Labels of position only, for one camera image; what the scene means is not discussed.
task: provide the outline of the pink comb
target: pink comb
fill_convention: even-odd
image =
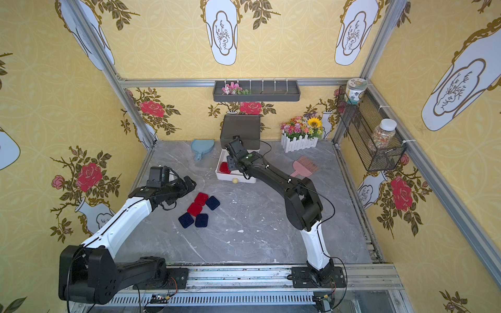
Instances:
[[[318,170],[318,166],[305,156],[294,161],[292,166],[294,167],[294,173],[291,174],[292,177],[296,177],[297,175],[308,177]]]

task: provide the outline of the yellow wallpaper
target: yellow wallpaper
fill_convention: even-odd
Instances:
[[[238,18],[235,6],[229,0],[202,0],[205,13],[198,0],[123,0],[123,6],[111,7],[111,11],[116,12],[114,14],[107,12],[106,1],[85,0],[95,7],[99,16],[91,18],[102,21],[102,30],[118,72],[129,79],[356,77],[360,75],[382,24],[381,18],[373,28],[370,27],[377,12],[383,17],[387,7],[384,0],[259,0],[254,2],[257,9],[252,10],[248,9],[249,1],[234,0],[242,3],[239,7],[241,18]],[[233,6],[231,13],[234,18],[226,9],[228,6]],[[343,37],[351,42],[342,45],[358,48],[362,45],[354,62],[341,55],[354,58],[358,48],[338,50],[335,57],[340,16],[345,13],[345,7],[346,29],[351,20],[358,24],[355,28],[353,23],[354,31]],[[207,27],[201,17],[206,15],[205,20],[209,23],[215,19],[215,15],[210,19],[210,12],[219,9],[228,12],[228,20],[232,23],[239,20],[237,35],[232,36],[236,37],[234,49],[227,52],[227,57],[222,57],[232,57],[228,61],[231,66],[216,61],[212,52],[218,43],[211,48]],[[366,21],[361,15],[356,17],[353,10],[367,11]],[[266,23],[258,22],[258,28],[253,29],[257,20]]]
[[[497,39],[493,39],[496,41],[491,40],[476,47],[472,45],[466,51],[462,48],[473,33],[486,28],[498,30],[501,25],[500,14],[500,1],[492,1],[489,7],[485,7],[485,2],[412,1],[412,24],[394,30],[372,81],[491,239],[501,248],[501,194],[498,190],[501,185],[501,88],[489,88],[468,107],[468,102],[462,102],[464,112],[455,113],[452,121],[436,131],[430,131],[421,118],[422,111],[427,112],[424,109],[427,99],[451,66],[456,51],[461,51],[460,58],[469,56],[470,59],[485,59],[487,68],[484,73],[491,74],[486,85],[492,83],[495,86],[496,77],[501,74],[498,61],[501,32],[492,35],[497,36]],[[489,59],[487,53],[491,50],[493,57]],[[463,92],[468,94],[469,86],[465,85],[465,88]],[[438,123],[444,122],[429,122],[431,125]]]
[[[88,236],[79,216],[85,221],[91,216],[86,209],[108,209],[107,201],[116,211],[127,197],[145,150],[137,138],[123,134],[121,104],[64,29],[53,0],[2,2],[0,42],[0,53],[12,53],[0,56],[0,135],[8,134],[17,144],[9,150],[7,138],[0,136],[0,168],[5,160],[15,161],[0,170],[0,303],[7,307],[27,296],[17,312],[59,312],[65,307],[57,296],[59,255],[68,244],[80,244]],[[15,160],[17,146],[20,156]],[[70,146],[80,156],[74,161]],[[51,158],[73,165],[63,168]],[[96,167],[89,165],[92,158],[99,159]],[[77,164],[81,171],[87,169],[86,175],[72,175]],[[101,182],[103,188],[92,185]],[[95,189],[103,190],[103,196],[93,195]],[[81,190],[77,199],[85,198],[87,205],[82,203],[79,212],[73,195],[60,200],[69,197],[65,194],[70,190],[73,195]],[[66,202],[71,204],[61,211],[58,224],[59,211],[51,209]],[[92,221],[87,222],[86,229],[91,229]],[[58,231],[65,235],[64,243]]]
[[[258,104],[263,115],[261,138],[279,139],[280,123],[294,116],[303,115],[310,106],[310,110],[318,112],[317,116],[323,116],[325,106],[315,105],[320,103],[320,99],[324,103],[327,103],[328,99],[335,100],[334,93],[337,89],[338,87],[334,86],[301,87],[301,99],[297,102],[265,102],[264,106]],[[130,89],[129,94],[134,98],[145,122],[151,130],[156,131],[160,140],[219,139],[220,124],[226,112],[232,108],[240,112],[239,103],[218,105],[214,102],[212,88],[156,88],[155,90],[150,88],[149,90],[148,88]],[[152,108],[141,106],[142,103],[153,100],[155,103],[152,104]],[[330,128],[334,130],[339,119],[336,119],[336,113],[328,117],[332,122]],[[328,138],[331,138],[333,134],[334,131],[331,131]]]
[[[361,190],[359,194],[363,200],[365,199],[363,186],[369,182],[367,178],[376,177],[366,173],[351,140],[343,139],[341,151],[355,184]],[[402,173],[410,176],[411,181],[417,182],[416,178],[412,178],[415,172],[412,160],[404,154],[401,161],[399,166],[403,167]],[[425,192],[425,201],[418,196],[418,202],[412,212],[419,214],[422,224],[418,224],[419,231],[414,236],[411,223],[405,221],[405,214],[411,211],[412,204],[410,207],[402,205],[402,200],[406,200],[407,204],[416,202],[414,197],[405,196],[402,193],[408,182],[402,186],[397,181],[393,182],[394,179],[390,178],[391,173],[385,171],[385,175],[387,180],[381,179],[376,182],[390,184],[396,188],[382,186],[389,194],[385,196],[380,192],[377,204],[370,205],[366,212],[383,255],[387,262],[395,264],[414,311],[416,313],[444,312],[444,306],[450,306],[449,302],[451,302],[455,305],[462,305],[459,308],[464,312],[498,312],[501,305],[501,291],[438,198],[432,191]],[[414,175],[414,177],[420,176],[419,171]],[[425,189],[429,189],[424,179],[420,178],[420,183],[421,186],[426,186]],[[379,190],[378,184],[374,187],[374,190]],[[418,189],[416,194],[423,194],[422,188]],[[391,231],[384,228],[379,220],[384,218],[382,216],[383,207],[385,207],[383,198],[389,198],[390,202],[396,204],[394,208],[400,212],[393,216],[394,209],[390,210],[393,219]],[[445,300],[440,291],[443,293],[447,291],[451,298],[457,291],[460,298],[467,299],[467,303]]]

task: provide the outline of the marble surface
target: marble surface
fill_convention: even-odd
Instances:
[[[336,215],[322,224],[327,251],[345,263],[372,263],[355,209],[341,175],[332,143],[318,142],[316,148],[285,153],[280,142],[269,142],[272,151],[265,158],[286,173],[305,155],[320,168],[310,176],[317,191],[329,198]],[[261,152],[269,150],[261,143]],[[194,160],[190,142],[160,141],[149,166],[167,165],[181,177],[196,183],[195,191],[177,202],[172,211],[161,207],[147,216],[125,240],[116,261],[131,262],[142,256],[162,256],[169,262],[201,263],[305,263],[306,248],[300,232],[287,220],[283,198],[261,181],[255,184],[218,180],[215,168],[220,143]],[[146,184],[148,172],[141,185]],[[215,196],[221,206],[211,211],[207,228],[184,229],[177,220],[186,212],[198,192]],[[332,215],[331,205],[322,199],[324,219]]]

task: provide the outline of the glass jar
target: glass jar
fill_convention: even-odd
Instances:
[[[349,104],[358,104],[367,88],[367,81],[362,78],[352,78],[346,83],[344,100]]]
[[[372,141],[377,149],[384,149],[388,147],[391,138],[395,135],[395,128],[397,122],[392,119],[383,119],[381,123],[374,128],[372,132]]]

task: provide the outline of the jar lid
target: jar lid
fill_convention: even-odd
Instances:
[[[367,88],[367,80],[363,78],[352,78],[348,80],[346,85],[353,90],[365,90]]]
[[[397,122],[395,122],[392,119],[383,119],[383,120],[381,120],[379,127],[381,127],[382,130],[385,130],[387,132],[391,132],[391,131],[395,130],[395,128],[397,128]]]

